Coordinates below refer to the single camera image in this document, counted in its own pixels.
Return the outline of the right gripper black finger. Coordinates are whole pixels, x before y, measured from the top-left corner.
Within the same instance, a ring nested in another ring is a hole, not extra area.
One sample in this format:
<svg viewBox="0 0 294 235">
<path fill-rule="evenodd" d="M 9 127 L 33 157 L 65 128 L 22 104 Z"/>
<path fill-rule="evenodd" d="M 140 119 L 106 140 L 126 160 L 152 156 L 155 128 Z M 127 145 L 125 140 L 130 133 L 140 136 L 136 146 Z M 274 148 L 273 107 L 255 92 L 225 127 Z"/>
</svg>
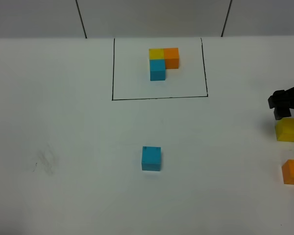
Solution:
<svg viewBox="0 0 294 235">
<path fill-rule="evenodd" d="M 289 103 L 285 94 L 285 90 L 277 90 L 268 98 L 269 108 L 274 109 L 273 113 L 276 120 L 291 117 Z"/>
</svg>

